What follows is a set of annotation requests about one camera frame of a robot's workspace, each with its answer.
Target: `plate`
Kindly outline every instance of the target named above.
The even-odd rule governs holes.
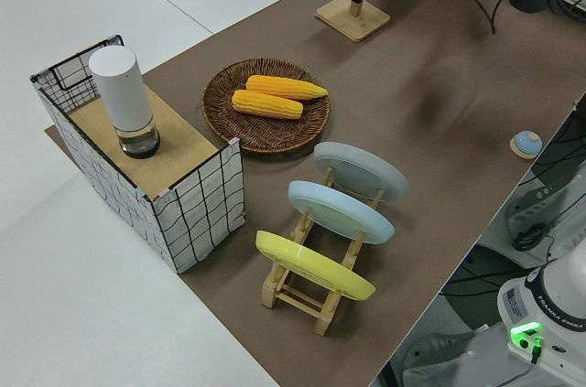
[[[340,263],[268,231],[256,233],[256,248],[270,260],[330,291],[352,300],[366,300],[374,286]]]
[[[244,114],[232,107],[235,90],[242,90],[253,74],[280,76],[323,86],[302,67],[280,59],[247,59],[236,62],[216,74],[203,93],[201,110],[210,128],[229,142],[240,138],[245,151],[258,154],[292,152],[313,142],[330,117],[330,98],[303,102],[299,120],[284,120]]]
[[[383,199],[394,200],[409,190],[407,179],[393,165],[359,147],[322,142],[315,146],[313,159],[323,174],[333,168],[335,184],[364,198],[373,199],[383,189]]]
[[[348,239],[357,240],[366,233],[364,243],[385,243],[395,228],[383,215],[345,193],[308,181],[289,184],[289,200],[301,213],[320,226]]]

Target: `wooden base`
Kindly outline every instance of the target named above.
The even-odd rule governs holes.
[[[148,87],[146,93],[161,136],[160,148],[150,158],[135,159],[122,151],[101,97],[70,112],[70,117],[149,198],[154,199],[217,149]]]
[[[333,169],[330,167],[326,172],[326,177],[323,180],[323,185],[332,186]],[[370,203],[370,207],[376,209],[385,192],[381,189]],[[295,230],[291,232],[289,239],[300,245],[303,245],[309,231],[313,226],[313,221],[309,219],[309,210],[307,210],[299,220]],[[361,234],[356,241],[351,241],[348,250],[343,258],[342,265],[352,270],[358,257],[358,253],[364,243],[365,234]],[[263,283],[262,290],[262,304],[266,307],[272,308],[277,299],[283,300],[297,309],[305,312],[316,318],[313,331],[321,336],[324,336],[328,327],[333,320],[336,309],[342,299],[340,291],[330,291],[326,300],[321,303],[314,298],[296,290],[288,285],[289,272],[285,266],[278,263],[273,263],[270,273]]]
[[[360,42],[386,26],[391,17],[370,3],[351,4],[350,0],[333,0],[320,7],[316,16],[354,42]]]

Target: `white table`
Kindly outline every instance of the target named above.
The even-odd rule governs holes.
[[[147,71],[276,0],[0,0],[0,384],[275,385],[45,135],[28,77],[112,34]]]

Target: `wire mesh basket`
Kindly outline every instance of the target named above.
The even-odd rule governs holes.
[[[101,41],[33,76],[31,81],[71,157],[104,201],[177,273],[204,259],[244,224],[244,177],[238,139],[185,172],[154,199],[71,119],[71,112],[99,96],[88,61]]]

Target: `white cylindrical speaker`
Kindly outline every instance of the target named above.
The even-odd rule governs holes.
[[[99,48],[90,56],[89,68],[122,150],[133,158],[154,155],[160,137],[133,51],[124,46]]]

